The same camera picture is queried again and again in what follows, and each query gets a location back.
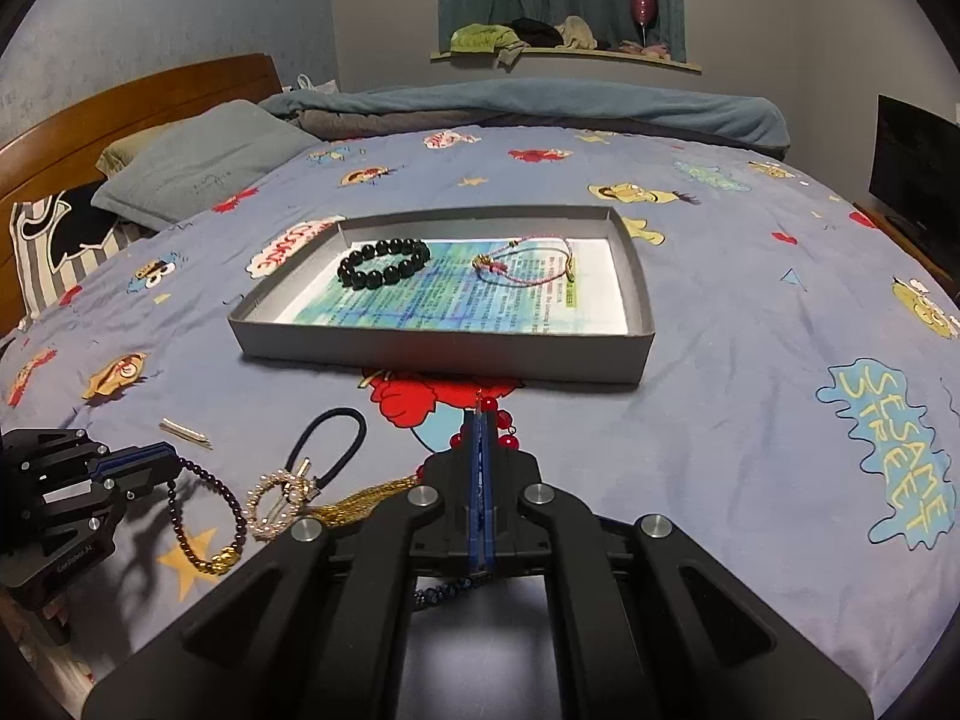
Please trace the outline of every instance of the black and white striped fabric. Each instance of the black and white striped fabric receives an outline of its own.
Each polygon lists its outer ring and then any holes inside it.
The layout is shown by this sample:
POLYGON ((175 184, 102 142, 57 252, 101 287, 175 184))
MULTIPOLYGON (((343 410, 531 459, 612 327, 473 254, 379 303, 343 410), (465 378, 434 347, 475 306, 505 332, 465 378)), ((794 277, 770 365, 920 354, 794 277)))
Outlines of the black and white striped fabric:
POLYGON ((136 224, 90 206, 102 183, 13 205, 13 254, 31 319, 143 236, 136 224))

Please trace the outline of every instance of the window sill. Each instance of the window sill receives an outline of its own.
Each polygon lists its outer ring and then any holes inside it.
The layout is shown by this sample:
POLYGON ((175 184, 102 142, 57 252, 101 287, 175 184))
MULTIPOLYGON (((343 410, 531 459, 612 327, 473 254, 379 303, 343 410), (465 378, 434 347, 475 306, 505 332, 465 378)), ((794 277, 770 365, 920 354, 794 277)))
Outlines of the window sill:
MULTIPOLYGON (((638 62, 641 65, 656 65, 659 67, 673 68, 674 70, 685 71, 686 73, 693 73, 700 76, 703 74, 704 69, 700 65, 693 65, 686 62, 674 62, 672 59, 657 59, 652 56, 640 56, 636 53, 621 53, 621 52, 597 52, 597 50, 588 50, 588 49, 535 49, 530 47, 529 49, 523 49, 522 53, 525 55, 534 55, 534 56, 582 56, 587 57, 588 59, 601 59, 608 62, 638 62)), ((431 62, 445 62, 450 59, 466 57, 466 56, 496 56, 492 53, 490 55, 485 55, 484 53, 458 53, 453 55, 450 52, 432 52, 430 55, 431 62)))

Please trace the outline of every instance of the silver bolt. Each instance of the silver bolt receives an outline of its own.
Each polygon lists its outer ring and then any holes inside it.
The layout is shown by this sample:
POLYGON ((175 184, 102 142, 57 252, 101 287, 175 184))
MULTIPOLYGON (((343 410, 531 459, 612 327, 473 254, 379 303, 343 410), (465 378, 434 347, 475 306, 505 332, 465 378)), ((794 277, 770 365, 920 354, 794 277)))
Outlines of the silver bolt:
POLYGON ((301 517, 290 527, 290 535, 297 541, 316 541, 323 533, 323 523, 313 517, 301 517))
POLYGON ((523 490, 523 497, 535 506, 550 503, 556 494, 550 485, 544 485, 541 482, 536 483, 536 485, 530 485, 526 490, 523 490))
POLYGON ((650 538, 666 538, 673 533, 673 523, 662 514, 647 514, 640 520, 640 530, 650 538))
POLYGON ((439 497, 440 493, 430 485, 420 485, 407 493, 407 500, 414 506, 430 506, 436 503, 439 497))

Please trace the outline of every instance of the black monitor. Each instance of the black monitor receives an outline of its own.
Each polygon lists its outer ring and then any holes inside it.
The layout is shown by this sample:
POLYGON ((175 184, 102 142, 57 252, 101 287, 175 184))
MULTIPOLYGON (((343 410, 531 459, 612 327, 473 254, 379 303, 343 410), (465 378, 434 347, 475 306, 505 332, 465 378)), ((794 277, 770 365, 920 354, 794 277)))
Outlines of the black monitor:
POLYGON ((960 127, 880 97, 870 193, 906 224, 897 227, 933 261, 960 264, 960 127))

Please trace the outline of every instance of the yellow pillow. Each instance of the yellow pillow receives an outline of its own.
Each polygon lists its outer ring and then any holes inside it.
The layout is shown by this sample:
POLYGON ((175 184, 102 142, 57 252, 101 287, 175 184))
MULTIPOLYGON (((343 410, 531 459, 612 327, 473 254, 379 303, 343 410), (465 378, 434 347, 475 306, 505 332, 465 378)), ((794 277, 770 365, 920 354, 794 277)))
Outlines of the yellow pillow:
POLYGON ((107 178, 114 177, 120 170, 130 165, 130 162, 133 162, 133 157, 136 157, 144 148, 150 146, 150 143, 155 141, 158 136, 162 135, 165 130, 174 124, 178 124, 178 122, 157 124, 156 127, 141 129, 140 132, 134 132, 133 135, 128 135, 126 138, 121 138, 118 141, 113 141, 113 143, 104 149, 97 160, 97 170, 102 172, 107 178))

